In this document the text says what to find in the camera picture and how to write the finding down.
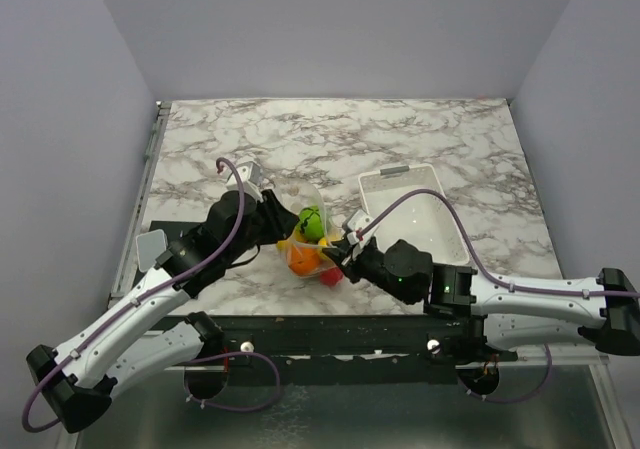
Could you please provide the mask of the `red toy apple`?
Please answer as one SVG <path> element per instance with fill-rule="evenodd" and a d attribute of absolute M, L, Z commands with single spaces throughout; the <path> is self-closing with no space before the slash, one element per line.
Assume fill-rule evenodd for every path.
<path fill-rule="evenodd" d="M 338 267 L 332 267 L 320 274 L 319 281 L 327 287 L 334 287 L 343 277 L 344 275 Z"/>

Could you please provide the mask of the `green striped toy watermelon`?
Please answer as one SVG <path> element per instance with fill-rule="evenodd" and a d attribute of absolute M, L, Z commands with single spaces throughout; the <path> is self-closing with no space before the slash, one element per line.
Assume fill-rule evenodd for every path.
<path fill-rule="evenodd" d="M 298 231 L 305 240 L 312 243 L 324 237 L 324 226 L 317 205 L 305 207 L 300 211 Z"/>

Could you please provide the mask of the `clear dotted zip bag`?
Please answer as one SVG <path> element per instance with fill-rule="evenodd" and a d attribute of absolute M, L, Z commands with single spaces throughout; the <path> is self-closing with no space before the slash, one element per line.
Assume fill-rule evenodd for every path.
<path fill-rule="evenodd" d="M 281 259 L 300 278 L 315 279 L 330 288 L 337 286 L 344 276 L 323 250 L 342 235 L 319 190 L 301 179 L 279 179 L 275 181 L 275 193 L 298 217 L 292 235 L 276 244 Z"/>

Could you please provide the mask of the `orange toy fruit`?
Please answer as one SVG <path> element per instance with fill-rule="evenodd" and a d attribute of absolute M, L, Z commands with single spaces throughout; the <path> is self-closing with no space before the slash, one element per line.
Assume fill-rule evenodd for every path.
<path fill-rule="evenodd" d="M 306 246 L 291 246 L 287 255 L 289 269 L 298 276 L 314 273 L 322 264 L 316 249 Z"/>

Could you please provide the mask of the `white perforated basket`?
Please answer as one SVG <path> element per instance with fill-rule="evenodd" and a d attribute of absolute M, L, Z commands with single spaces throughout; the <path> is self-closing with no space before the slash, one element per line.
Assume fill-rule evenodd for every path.
<path fill-rule="evenodd" d="M 430 164 L 396 166 L 358 176 L 362 207 L 378 216 L 401 196 L 417 189 L 443 188 Z M 428 252 L 441 264 L 466 266 L 470 256 L 451 213 L 439 198 L 416 195 L 393 210 L 374 230 L 377 246 L 386 251 L 399 239 Z"/>

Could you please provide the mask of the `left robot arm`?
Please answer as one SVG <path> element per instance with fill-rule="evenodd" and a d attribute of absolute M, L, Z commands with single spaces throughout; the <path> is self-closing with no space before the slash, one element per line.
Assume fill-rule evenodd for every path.
<path fill-rule="evenodd" d="M 245 252 L 288 238 L 298 217 L 271 190 L 254 198 L 232 190 L 207 219 L 171 241 L 153 268 L 91 326 L 26 358 L 37 393 L 69 433 L 96 422 L 130 386 L 171 365 L 206 364 L 226 349 L 223 330 L 205 313 L 189 314 L 157 338 L 144 334 L 223 278 Z"/>

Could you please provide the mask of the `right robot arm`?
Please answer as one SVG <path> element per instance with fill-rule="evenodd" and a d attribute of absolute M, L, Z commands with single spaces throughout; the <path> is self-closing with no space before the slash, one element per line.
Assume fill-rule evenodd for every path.
<path fill-rule="evenodd" d="M 472 360 L 494 349 L 553 342 L 586 342 L 616 356 L 639 353 L 639 293 L 620 269 L 604 268 L 596 277 L 573 280 L 509 278 L 436 263 L 405 240 L 386 251 L 374 240 L 364 245 L 339 240 L 321 252 L 350 281 L 366 280 L 404 304 L 422 305 L 434 318 L 532 320 L 524 328 L 503 322 L 491 331 L 480 325 L 463 331 L 459 347 Z"/>

